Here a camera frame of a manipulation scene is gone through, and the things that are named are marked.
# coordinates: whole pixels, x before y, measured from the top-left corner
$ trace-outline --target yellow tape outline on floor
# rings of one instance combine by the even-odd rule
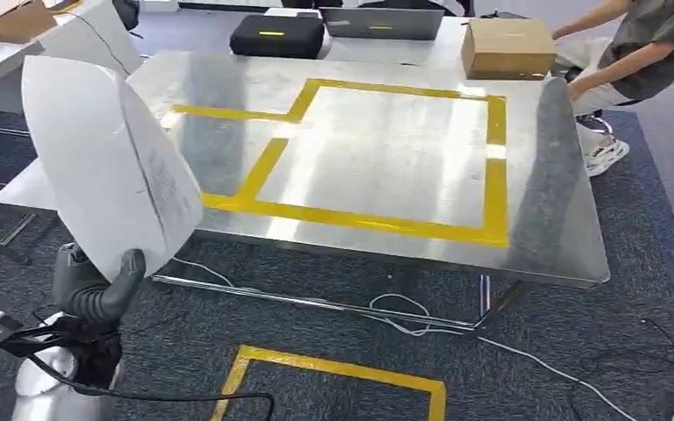
[[[296,100],[286,113],[231,110],[226,108],[175,104],[171,110],[193,116],[224,119],[264,119],[298,124],[321,88],[353,89],[399,95],[429,96],[487,102],[487,160],[484,178],[484,205],[482,224],[479,227],[448,225],[407,218],[390,218],[342,210],[321,209],[256,200],[260,189],[288,145],[287,139],[272,139],[265,147],[234,196],[201,192],[207,208],[242,212],[278,218],[298,219],[330,225],[369,229],[381,232],[412,235],[432,239],[448,239],[478,243],[486,246],[506,247],[507,182],[506,182],[506,99],[503,96],[468,96],[455,90],[426,89],[377,83],[346,82],[333,79],[307,79]],[[491,153],[492,148],[502,153]]]
[[[233,360],[231,370],[229,370],[228,377],[221,390],[222,394],[236,393],[236,390],[241,385],[241,381],[244,379],[244,374],[247,372],[247,367],[251,360],[267,361],[332,375],[345,375],[362,380],[386,383],[406,389],[422,390],[430,394],[427,421],[443,421],[446,417],[446,385],[441,381],[358,366],[357,364],[346,362],[322,360],[294,353],[281,353],[279,351],[247,345],[239,347],[239,353],[237,353],[236,358]],[[211,421],[222,421],[227,407],[228,401],[219,401],[216,404]]]

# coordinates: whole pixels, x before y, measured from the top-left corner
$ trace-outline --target metal table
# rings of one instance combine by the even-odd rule
[[[163,52],[129,83],[195,173],[201,232],[306,250],[481,268],[476,322],[157,275],[156,281],[473,330],[528,282],[609,271],[561,79],[468,81],[449,69]]]

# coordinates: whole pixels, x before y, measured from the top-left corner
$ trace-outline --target white sneaker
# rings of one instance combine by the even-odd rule
[[[629,144],[614,139],[609,146],[598,146],[585,156],[585,171],[589,177],[605,173],[613,164],[629,153]]]

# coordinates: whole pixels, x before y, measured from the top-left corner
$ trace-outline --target black case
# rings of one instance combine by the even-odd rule
[[[234,54],[316,59],[324,40],[319,18],[249,15],[231,35]]]

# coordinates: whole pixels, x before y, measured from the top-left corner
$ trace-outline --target laptop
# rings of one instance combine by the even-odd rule
[[[443,11],[418,9],[342,9],[322,7],[321,17],[333,37],[431,40]]]

